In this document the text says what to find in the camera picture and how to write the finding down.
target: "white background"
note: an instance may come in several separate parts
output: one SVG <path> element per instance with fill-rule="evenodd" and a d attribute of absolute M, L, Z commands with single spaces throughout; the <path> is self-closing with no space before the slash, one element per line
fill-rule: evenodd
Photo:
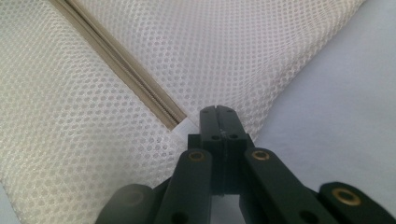
<path fill-rule="evenodd" d="M 276 99 L 256 147 L 309 188 L 340 181 L 396 217 L 396 1 L 368 0 Z M 237 197 L 212 223 L 244 223 Z"/>

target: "black bracket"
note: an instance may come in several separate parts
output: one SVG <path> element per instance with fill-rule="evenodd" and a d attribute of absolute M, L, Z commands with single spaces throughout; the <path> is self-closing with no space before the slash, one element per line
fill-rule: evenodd
<path fill-rule="evenodd" d="M 238 194 L 247 224 L 396 224 L 360 190 L 325 184 L 306 188 L 268 149 L 254 147 L 234 110 L 200 113 L 200 134 L 189 135 L 172 177 L 151 189 L 119 189 L 96 224 L 208 224 L 212 195 Z"/>

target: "round hole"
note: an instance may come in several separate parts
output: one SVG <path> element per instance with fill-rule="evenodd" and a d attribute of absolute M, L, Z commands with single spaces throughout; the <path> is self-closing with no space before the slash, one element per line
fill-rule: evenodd
<path fill-rule="evenodd" d="M 205 155 L 204 155 L 204 153 L 202 153 L 200 151 L 194 151 L 189 154 L 189 158 L 192 161 L 203 161 L 205 158 Z"/>
<path fill-rule="evenodd" d="M 332 195 L 341 203 L 350 205 L 350 206 L 357 206 L 361 204 L 361 198 L 358 195 L 354 194 L 349 189 L 333 189 Z"/>
<path fill-rule="evenodd" d="M 137 190 L 128 192 L 124 197 L 125 205 L 127 206 L 137 206 L 138 204 L 143 202 L 145 195 Z"/>
<path fill-rule="evenodd" d="M 189 217 L 184 213 L 174 213 L 172 215 L 172 222 L 174 224 L 187 224 Z"/>
<path fill-rule="evenodd" d="M 318 217 L 308 211 L 302 211 L 300 213 L 300 217 L 303 219 L 304 222 L 309 223 L 309 224 L 317 224 L 319 223 Z"/>
<path fill-rule="evenodd" d="M 266 161 L 270 159 L 270 155 L 264 151 L 254 151 L 252 154 L 254 159 L 259 160 L 259 161 Z"/>

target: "screw hole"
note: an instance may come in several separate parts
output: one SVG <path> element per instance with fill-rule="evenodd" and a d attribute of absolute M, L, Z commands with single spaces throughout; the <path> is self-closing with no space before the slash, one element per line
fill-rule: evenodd
<path fill-rule="evenodd" d="M 302 211 L 300 212 L 300 217 L 303 219 L 304 222 L 309 223 L 309 224 L 317 224 L 319 223 L 318 217 L 308 211 Z"/>
<path fill-rule="evenodd" d="M 189 158 L 192 161 L 203 161 L 205 158 L 204 153 L 200 151 L 193 151 L 192 153 L 189 154 Z"/>
<path fill-rule="evenodd" d="M 333 189 L 332 195 L 341 203 L 350 205 L 350 206 L 357 206 L 361 204 L 361 198 L 354 194 L 349 189 Z"/>
<path fill-rule="evenodd" d="M 187 224 L 189 217 L 184 213 L 174 213 L 172 215 L 172 222 L 174 224 Z"/>
<path fill-rule="evenodd" d="M 270 155 L 264 151 L 254 151 L 252 154 L 254 159 L 259 160 L 259 161 L 266 161 L 270 159 Z"/>

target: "perforated textile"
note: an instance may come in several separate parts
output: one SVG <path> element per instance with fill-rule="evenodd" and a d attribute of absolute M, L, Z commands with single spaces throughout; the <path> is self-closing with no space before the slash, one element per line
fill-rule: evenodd
<path fill-rule="evenodd" d="M 73 0 L 198 124 L 227 105 L 256 136 L 295 74 L 363 0 Z"/>
<path fill-rule="evenodd" d="M 184 144 L 57 9 L 0 6 L 0 180 L 22 224 L 93 223 L 115 189 L 172 174 Z"/>
<path fill-rule="evenodd" d="M 198 124 L 237 110 L 253 136 L 362 0 L 79 1 Z M 0 1 L 0 181 L 21 222 L 93 223 L 115 189 L 155 186 L 183 142 L 48 1 Z"/>

